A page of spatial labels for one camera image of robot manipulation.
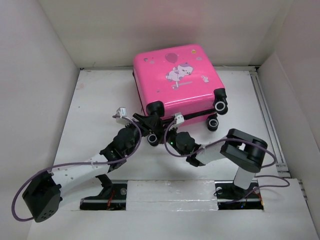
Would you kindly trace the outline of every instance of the black wheel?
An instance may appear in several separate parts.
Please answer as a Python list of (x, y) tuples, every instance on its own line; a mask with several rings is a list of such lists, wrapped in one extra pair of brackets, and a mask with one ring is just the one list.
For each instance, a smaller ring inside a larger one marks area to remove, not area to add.
[(228, 106), (224, 101), (217, 101), (214, 104), (214, 109), (219, 115), (225, 115), (228, 112)]
[(165, 105), (162, 101), (151, 102), (146, 106), (145, 109), (148, 116), (156, 114), (162, 118), (165, 115)]
[(159, 144), (159, 140), (154, 133), (149, 134), (149, 136), (147, 137), (147, 140), (148, 140), (148, 143), (153, 147), (156, 147)]
[(214, 132), (218, 129), (219, 121), (217, 119), (216, 115), (210, 115), (206, 119), (206, 127), (209, 129), (209, 131)]

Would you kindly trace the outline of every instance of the pink suitcase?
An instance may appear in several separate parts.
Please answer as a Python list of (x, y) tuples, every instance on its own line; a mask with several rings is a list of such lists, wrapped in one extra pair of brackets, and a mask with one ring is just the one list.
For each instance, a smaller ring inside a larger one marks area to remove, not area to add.
[(200, 45), (140, 53), (133, 60), (133, 76), (146, 116), (161, 103), (163, 120), (182, 113), (185, 124), (206, 121), (215, 131), (217, 113), (228, 111), (225, 87)]

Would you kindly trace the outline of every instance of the white surface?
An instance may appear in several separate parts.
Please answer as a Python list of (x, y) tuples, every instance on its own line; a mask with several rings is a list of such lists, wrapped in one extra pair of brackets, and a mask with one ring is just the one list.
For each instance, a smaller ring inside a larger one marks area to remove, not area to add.
[(259, 69), (263, 90), (293, 177), (299, 178), (320, 233), (320, 2), (296, 0), (274, 54)]
[(2, 0), (0, 22), (0, 238), (23, 240), (31, 223), (11, 201), (53, 163), (79, 72), (37, 0)]
[[(115, 212), (60, 209), (50, 220), (32, 223), (28, 240), (41, 240), (44, 236), (46, 240), (317, 240), (306, 202), (302, 195), (297, 197), (299, 184), (296, 180), (290, 182), (291, 187), (286, 188), (286, 192), (261, 190), (261, 194), (273, 193), (267, 199), (274, 203), (272, 211)], [(285, 212), (276, 208), (278, 205), (285, 205)]]
[(135, 54), (201, 44), (215, 65), (260, 65), (293, 0), (39, 0), (78, 67), (132, 66)]
[(217, 211), (215, 181), (128, 181), (127, 211)]
[[(181, 130), (190, 131), (196, 141), (209, 142), (223, 137), (230, 128), (238, 128), (270, 143), (266, 127), (257, 103), (254, 88), (246, 71), (218, 71), (225, 84), (229, 112), (219, 116), (220, 125), (217, 132), (206, 129), (204, 123), (190, 125)], [(104, 148), (122, 127), (111, 118), (119, 106), (126, 106), (128, 115), (141, 110), (136, 85), (131, 70), (82, 71), (79, 76), (76, 91), (73, 96), (55, 163), (80, 161), (93, 156)], [(264, 164), (271, 162), (266, 157)], [(196, 191), (197, 181), (204, 180), (233, 180), (237, 166), (227, 159), (212, 162), (204, 167), (193, 167), (184, 159), (169, 156), (163, 146), (150, 147), (144, 139), (137, 153), (128, 162), (109, 174), (112, 179), (127, 180), (168, 180), (185, 195), (185, 200), (198, 197), (210, 199), (208, 189)], [(275, 166), (263, 169), (263, 174), (276, 175)], [(178, 208), (175, 200), (181, 196), (175, 192), (170, 195), (168, 186), (152, 187), (130, 181), (128, 193), (135, 195), (135, 203), (128, 211), (79, 211), (77, 194), (85, 191), (88, 196), (95, 195), (101, 189), (100, 184), (92, 180), (75, 190), (69, 200), (73, 203), (61, 208), (50, 220), (42, 223), (32, 223), (29, 240), (41, 239), (45, 234), (47, 239), (288, 239), (315, 240), (316, 232), (308, 212), (306, 202), (300, 192), (296, 180), (290, 180), (290, 188), (262, 189), (263, 203), (267, 212), (261, 210), (245, 211), (196, 211), (209, 207), (212, 201), (204, 205), (180, 205), (181, 208), (193, 209), (189, 212), (172, 212)], [(271, 178), (259, 179), (261, 184), (275, 183)], [(286, 207), (279, 214), (279, 209)]]

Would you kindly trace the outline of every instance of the white wall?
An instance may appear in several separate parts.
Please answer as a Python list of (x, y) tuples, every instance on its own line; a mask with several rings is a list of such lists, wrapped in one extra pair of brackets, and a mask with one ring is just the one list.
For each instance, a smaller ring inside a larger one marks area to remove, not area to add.
[(23, 240), (11, 200), (53, 162), (79, 72), (37, 0), (2, 0), (0, 23), (0, 238)]
[(131, 66), (198, 43), (215, 65), (260, 65), (293, 0), (39, 0), (78, 67)]
[(320, 1), (295, 0), (275, 52), (258, 73), (293, 177), (320, 233)]

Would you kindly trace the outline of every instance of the white table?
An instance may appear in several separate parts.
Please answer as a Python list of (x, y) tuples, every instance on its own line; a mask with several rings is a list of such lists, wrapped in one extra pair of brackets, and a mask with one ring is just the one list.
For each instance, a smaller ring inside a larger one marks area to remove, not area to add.
[[(181, 127), (180, 130), (188, 131), (201, 144), (220, 139), (229, 129), (236, 128), (264, 139), (271, 146), (250, 73), (226, 68), (219, 70), (218, 74), (225, 85), (229, 106), (228, 113), (218, 117), (218, 130), (209, 132), (204, 123)], [(55, 164), (84, 161), (105, 148), (122, 128), (112, 118), (118, 107), (126, 107), (129, 116), (141, 112), (132, 70), (82, 70)], [(272, 158), (266, 156), (264, 164), (271, 161)], [(227, 159), (193, 167), (182, 158), (168, 155), (162, 145), (151, 147), (144, 139), (136, 154), (108, 176), (112, 180), (130, 180), (129, 198), (138, 191), (134, 186), (139, 186), (139, 183), (144, 186), (152, 180), (162, 180), (159, 188), (163, 181), (176, 184), (188, 180), (184, 182), (184, 191), (192, 193), (194, 189), (191, 186), (199, 181), (233, 180), (237, 168)], [(264, 168), (260, 174), (278, 173), (276, 166), (272, 166)], [(259, 179), (258, 182), (259, 185), (283, 184), (271, 178)], [(166, 205), (148, 208), (147, 204), (142, 204), (143, 210), (140, 204), (127, 211), (81, 211), (77, 209), (79, 199), (75, 191), (70, 205), (59, 209), (47, 221), (32, 223), (28, 240), (42, 239), (44, 235), (47, 240), (318, 239), (298, 181), (291, 179), (290, 182), (288, 188), (261, 190), (264, 211), (217, 210), (216, 204), (211, 210), (204, 208), (201, 211), (190, 211), (184, 206), (180, 211), (175, 207), (166, 208)], [(95, 195), (97, 189), (99, 182), (93, 180), (77, 190), (86, 191), (89, 196)], [(157, 200), (159, 197), (159, 193), (153, 193), (153, 188), (149, 188), (148, 193), (150, 198)]]

